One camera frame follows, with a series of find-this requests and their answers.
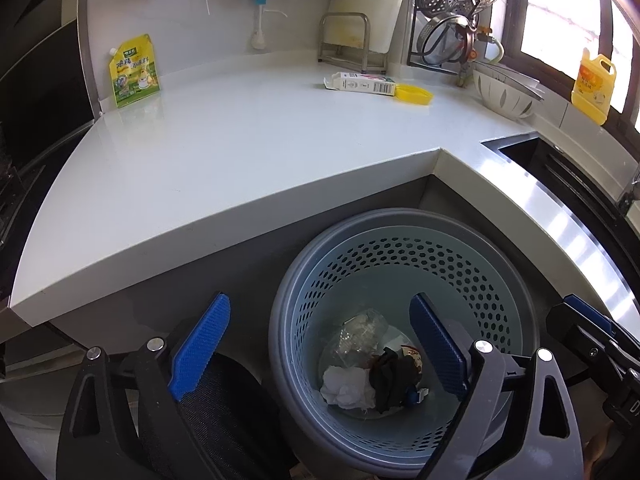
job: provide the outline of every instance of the clear plastic bag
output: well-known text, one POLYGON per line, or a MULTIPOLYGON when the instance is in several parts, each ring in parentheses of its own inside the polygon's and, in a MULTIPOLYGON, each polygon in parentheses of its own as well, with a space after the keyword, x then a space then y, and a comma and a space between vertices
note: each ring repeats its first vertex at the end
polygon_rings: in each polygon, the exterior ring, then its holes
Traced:
POLYGON ((335 352, 347 368, 369 368, 371 357, 388 328, 382 314, 364 310, 342 324, 335 352))

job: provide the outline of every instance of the dish soap bottle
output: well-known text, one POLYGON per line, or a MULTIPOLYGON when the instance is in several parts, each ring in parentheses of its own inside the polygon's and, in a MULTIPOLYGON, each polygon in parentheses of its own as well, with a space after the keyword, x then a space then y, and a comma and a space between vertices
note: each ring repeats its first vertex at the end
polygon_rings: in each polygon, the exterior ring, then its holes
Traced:
POLYGON ((609 115, 615 82, 616 67, 611 60, 602 54, 591 59, 589 49, 585 48, 574 91, 571 92, 571 102, 602 126, 609 115))

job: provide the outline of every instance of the green and yellow packet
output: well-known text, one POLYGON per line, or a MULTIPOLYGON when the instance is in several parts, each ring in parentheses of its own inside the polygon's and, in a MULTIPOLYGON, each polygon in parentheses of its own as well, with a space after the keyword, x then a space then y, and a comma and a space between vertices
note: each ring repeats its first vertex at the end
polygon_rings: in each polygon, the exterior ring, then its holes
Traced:
POLYGON ((113 59, 109 63, 109 72, 118 108, 160 90, 154 46, 148 34, 125 41, 111 53, 113 59))

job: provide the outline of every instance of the brown window frame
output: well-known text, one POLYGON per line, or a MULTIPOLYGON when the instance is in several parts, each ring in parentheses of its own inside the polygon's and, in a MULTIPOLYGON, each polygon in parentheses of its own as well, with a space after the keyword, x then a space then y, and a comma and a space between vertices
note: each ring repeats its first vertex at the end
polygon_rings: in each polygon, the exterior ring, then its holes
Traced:
MULTIPOLYGON (((543 61, 522 51, 522 38, 527 18, 529 0, 507 0, 502 44, 502 62, 526 75, 539 79, 551 91, 571 102, 575 80, 543 61)), ((611 58, 613 52, 613 9, 611 0, 600 0, 600 54, 611 58)), ((611 108, 603 124, 606 129, 632 156, 640 161, 640 134, 632 123, 640 102, 640 46, 634 39, 631 75, 625 106, 622 112, 611 108)))

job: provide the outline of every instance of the gray plastic basket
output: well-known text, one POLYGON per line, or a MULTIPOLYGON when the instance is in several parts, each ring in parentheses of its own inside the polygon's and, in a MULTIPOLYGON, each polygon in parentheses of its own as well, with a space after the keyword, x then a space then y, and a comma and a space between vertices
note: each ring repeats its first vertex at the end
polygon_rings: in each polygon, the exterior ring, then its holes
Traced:
MULTIPOLYGON (((427 399, 377 420, 328 406, 318 392, 324 346, 365 308, 417 343, 408 307, 422 291, 440 319, 457 320, 472 338, 513 354, 530 355, 538 346, 529 295, 507 259, 468 227, 421 210, 371 211, 327 229, 291 264, 274 300, 270 357, 279 393, 316 444, 356 469, 417 475, 460 405, 428 361, 427 399)), ((487 445, 500 436, 508 399, 504 394, 487 445)))

